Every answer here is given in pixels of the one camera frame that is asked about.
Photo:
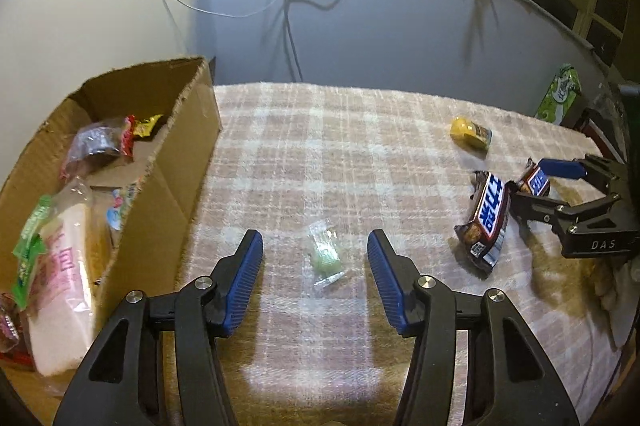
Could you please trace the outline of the plaid pink tablecloth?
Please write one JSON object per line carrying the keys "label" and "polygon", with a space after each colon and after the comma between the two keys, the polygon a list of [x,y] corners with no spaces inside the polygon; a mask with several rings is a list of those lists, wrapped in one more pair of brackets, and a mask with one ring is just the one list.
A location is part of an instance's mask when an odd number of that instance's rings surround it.
{"label": "plaid pink tablecloth", "polygon": [[[217,86],[222,120],[179,276],[189,282],[229,255],[249,229],[264,263],[246,316],[218,346],[242,425],[392,422],[412,343],[388,324],[367,261],[383,230],[398,253],[450,288],[503,289],[589,420],[618,361],[588,261],[561,256],[548,227],[511,223],[489,275],[466,260],[471,175],[510,180],[528,158],[596,151],[585,135],[502,109],[407,92],[303,83]],[[455,142],[451,121],[486,127],[486,152]],[[308,227],[334,226],[347,270],[314,289]]]}

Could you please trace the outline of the light green candy wrapper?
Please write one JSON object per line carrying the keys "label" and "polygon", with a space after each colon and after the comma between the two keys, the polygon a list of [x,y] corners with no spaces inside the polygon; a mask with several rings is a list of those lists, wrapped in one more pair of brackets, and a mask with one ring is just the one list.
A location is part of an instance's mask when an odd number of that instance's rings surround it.
{"label": "light green candy wrapper", "polygon": [[51,206],[51,195],[43,195],[38,199],[38,203],[26,220],[13,250],[13,255],[17,259],[17,273],[12,287],[12,295],[21,311],[24,311],[28,305],[38,257],[46,250],[40,236],[40,229],[50,218]]}

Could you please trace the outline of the dark red date snack pack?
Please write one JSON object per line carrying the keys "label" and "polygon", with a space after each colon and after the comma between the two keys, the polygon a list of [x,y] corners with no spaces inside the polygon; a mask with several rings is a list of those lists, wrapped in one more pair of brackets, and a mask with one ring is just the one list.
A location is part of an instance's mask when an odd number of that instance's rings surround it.
{"label": "dark red date snack pack", "polygon": [[1,360],[18,370],[34,372],[34,361],[26,344],[17,304],[9,294],[2,293],[0,307]]}

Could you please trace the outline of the yellow quail egg pack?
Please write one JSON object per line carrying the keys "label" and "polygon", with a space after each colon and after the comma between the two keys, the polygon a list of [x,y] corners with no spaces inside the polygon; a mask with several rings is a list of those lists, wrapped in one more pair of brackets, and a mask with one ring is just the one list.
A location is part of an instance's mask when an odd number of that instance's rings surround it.
{"label": "yellow quail egg pack", "polygon": [[450,137],[457,143],[486,152],[492,140],[490,129],[464,117],[451,121]]}

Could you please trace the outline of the small Snickers bar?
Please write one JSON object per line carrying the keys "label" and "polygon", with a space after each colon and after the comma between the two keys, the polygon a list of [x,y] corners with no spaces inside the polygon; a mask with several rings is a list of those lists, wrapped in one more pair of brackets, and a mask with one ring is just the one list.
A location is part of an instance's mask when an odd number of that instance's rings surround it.
{"label": "small Snickers bar", "polygon": [[532,196],[548,196],[550,193],[550,181],[544,170],[533,158],[528,158],[525,170],[515,181],[519,192]]}

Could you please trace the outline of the brown cardboard box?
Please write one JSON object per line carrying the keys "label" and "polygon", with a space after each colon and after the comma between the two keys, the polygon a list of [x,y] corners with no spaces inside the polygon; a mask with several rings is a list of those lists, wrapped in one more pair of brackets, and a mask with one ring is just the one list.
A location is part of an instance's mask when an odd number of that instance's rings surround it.
{"label": "brown cardboard box", "polygon": [[130,165],[137,186],[124,229],[103,259],[99,318],[130,290],[149,296],[175,287],[181,253],[209,159],[221,131],[212,68],[204,57],[134,65],[86,81],[41,123],[1,189],[1,289],[14,283],[12,249],[38,199],[63,184],[61,169],[75,134],[89,123],[163,115],[150,155]]}

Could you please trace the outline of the large Snickers bar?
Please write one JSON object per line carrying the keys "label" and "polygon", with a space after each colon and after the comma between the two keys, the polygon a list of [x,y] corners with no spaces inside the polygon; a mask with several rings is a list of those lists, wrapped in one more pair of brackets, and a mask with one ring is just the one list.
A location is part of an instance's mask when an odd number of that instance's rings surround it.
{"label": "large Snickers bar", "polygon": [[464,224],[454,231],[472,264],[490,274],[500,258],[509,220],[509,189],[495,173],[473,172],[471,210]]}

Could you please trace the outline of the pink-labelled bread package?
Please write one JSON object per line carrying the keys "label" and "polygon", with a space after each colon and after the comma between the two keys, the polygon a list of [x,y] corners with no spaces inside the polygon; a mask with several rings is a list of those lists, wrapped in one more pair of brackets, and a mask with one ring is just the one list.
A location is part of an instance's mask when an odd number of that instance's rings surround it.
{"label": "pink-labelled bread package", "polygon": [[92,280],[92,192],[73,178],[52,196],[40,229],[38,257],[26,312],[28,346],[37,372],[58,377],[78,368],[96,332]]}

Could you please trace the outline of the small yellow candy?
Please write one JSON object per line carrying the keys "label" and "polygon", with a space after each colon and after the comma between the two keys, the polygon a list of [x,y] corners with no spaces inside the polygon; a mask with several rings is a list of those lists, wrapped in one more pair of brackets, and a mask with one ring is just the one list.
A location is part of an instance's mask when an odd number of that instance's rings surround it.
{"label": "small yellow candy", "polygon": [[148,118],[136,118],[132,127],[132,135],[135,140],[151,140],[163,126],[165,116],[157,114]]}

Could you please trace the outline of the clear pale green candy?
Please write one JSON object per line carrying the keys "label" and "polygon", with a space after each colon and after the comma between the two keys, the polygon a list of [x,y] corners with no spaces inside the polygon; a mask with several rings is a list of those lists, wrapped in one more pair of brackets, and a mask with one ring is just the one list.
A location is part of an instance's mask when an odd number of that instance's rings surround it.
{"label": "clear pale green candy", "polygon": [[308,227],[311,243],[309,260],[314,272],[314,289],[324,290],[346,275],[342,259],[342,243],[334,226],[326,221],[317,221]]}

